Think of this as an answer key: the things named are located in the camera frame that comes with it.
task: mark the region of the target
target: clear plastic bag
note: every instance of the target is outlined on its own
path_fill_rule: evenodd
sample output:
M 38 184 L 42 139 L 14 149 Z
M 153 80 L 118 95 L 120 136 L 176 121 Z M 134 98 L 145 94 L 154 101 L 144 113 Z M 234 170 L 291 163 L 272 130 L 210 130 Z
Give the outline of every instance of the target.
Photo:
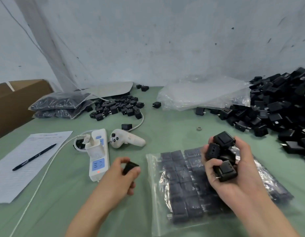
M 191 75 L 163 87 L 157 96 L 163 110 L 183 111 L 198 106 L 250 106 L 250 83 L 227 76 Z
M 78 117 L 86 107 L 93 104 L 94 101 L 86 100 L 77 109 L 54 109 L 46 111 L 37 111 L 33 118 L 49 118 L 49 117 L 59 117 L 65 119 L 75 119 Z
M 162 236 L 182 228 L 210 223 L 215 218 L 234 217 L 208 182 L 201 163 L 201 148 L 161 154 L 147 154 L 152 193 L 152 236 Z M 239 149 L 233 147 L 236 160 Z M 255 159 L 270 198 L 286 214 L 300 211 L 293 195 Z
M 32 111 L 76 109 L 89 95 L 90 93 L 83 94 L 79 91 L 51 93 L 37 100 L 28 109 Z

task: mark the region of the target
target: lined paper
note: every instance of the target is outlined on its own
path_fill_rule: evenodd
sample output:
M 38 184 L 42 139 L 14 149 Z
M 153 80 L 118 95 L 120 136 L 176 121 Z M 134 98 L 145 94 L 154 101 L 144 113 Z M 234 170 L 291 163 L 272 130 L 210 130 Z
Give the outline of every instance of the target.
M 18 147 L 0 160 L 0 203 L 11 203 L 15 197 L 46 165 L 59 147 L 72 134 L 72 131 L 32 134 Z M 20 163 L 40 153 L 47 147 L 57 144 L 43 155 L 22 168 L 12 171 Z

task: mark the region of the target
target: green table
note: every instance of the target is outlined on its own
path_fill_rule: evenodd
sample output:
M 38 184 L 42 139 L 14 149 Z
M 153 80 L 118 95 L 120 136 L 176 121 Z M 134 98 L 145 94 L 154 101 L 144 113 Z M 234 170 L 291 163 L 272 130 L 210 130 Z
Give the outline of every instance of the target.
M 142 113 L 145 121 L 134 130 L 146 140 L 146 146 L 123 145 L 119 149 L 109 146 L 111 163 L 118 156 L 129 156 L 141 166 L 135 195 L 126 198 L 111 212 L 98 236 L 151 236 L 152 201 L 148 183 L 145 155 L 179 149 L 190 149 L 205 144 L 208 138 L 222 131 L 238 135 L 251 145 L 253 154 L 295 196 L 301 205 L 301 213 L 288 216 L 297 231 L 305 236 L 305 162 L 298 156 L 287 155 L 277 142 L 275 133 L 263 138 L 248 132 L 240 132 L 226 121 L 210 113 L 204 116 L 188 111 L 162 111 L 152 108 L 160 87 L 147 92 L 132 90 L 145 103 Z M 84 113 L 75 120 L 35 119 L 0 139 L 0 159 L 33 133 L 74 131 L 71 137 L 86 130 L 105 128 L 107 134 L 120 128 L 123 123 L 139 123 L 135 117 L 116 114 L 97 122 Z M 0 237 L 9 236 L 24 208 L 33 195 L 46 168 L 10 204 L 0 204 Z M 95 182 L 89 178 L 89 157 L 76 151 L 72 144 L 66 145 L 57 155 L 31 206 L 15 232 L 15 236 L 64 236 L 65 231 L 86 201 Z M 188 228 L 167 236 L 246 236 L 237 219 L 215 220 L 212 224 Z

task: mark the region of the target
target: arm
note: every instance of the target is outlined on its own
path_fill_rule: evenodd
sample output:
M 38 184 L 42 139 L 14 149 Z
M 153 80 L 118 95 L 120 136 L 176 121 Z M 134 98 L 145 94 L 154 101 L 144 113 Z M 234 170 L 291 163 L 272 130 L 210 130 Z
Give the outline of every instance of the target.
M 238 176 L 230 181 L 220 182 L 215 179 L 213 166 L 219 166 L 222 160 L 206 161 L 208 145 L 202 149 L 202 162 L 211 186 L 233 210 L 251 237 L 299 237 L 283 213 L 269 198 L 250 146 L 238 137 L 235 137 L 235 140 L 240 150 L 240 161 L 237 166 Z M 213 138 L 211 137 L 208 142 L 213 142 Z
M 95 237 L 102 223 L 126 195 L 133 195 L 134 180 L 140 173 L 135 167 L 127 175 L 122 175 L 121 163 L 127 163 L 128 157 L 117 158 L 105 173 L 87 202 L 71 221 L 66 237 Z

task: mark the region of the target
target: person's left hand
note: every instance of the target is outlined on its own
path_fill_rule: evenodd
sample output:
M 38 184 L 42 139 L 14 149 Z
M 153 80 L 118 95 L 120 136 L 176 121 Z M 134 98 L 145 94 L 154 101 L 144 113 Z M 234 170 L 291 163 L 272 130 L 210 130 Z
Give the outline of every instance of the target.
M 122 175 L 121 164 L 129 161 L 128 157 L 116 158 L 92 194 L 105 205 L 107 211 L 117 207 L 126 195 L 134 195 L 134 180 L 140 174 L 140 167 L 135 167 L 126 175 Z

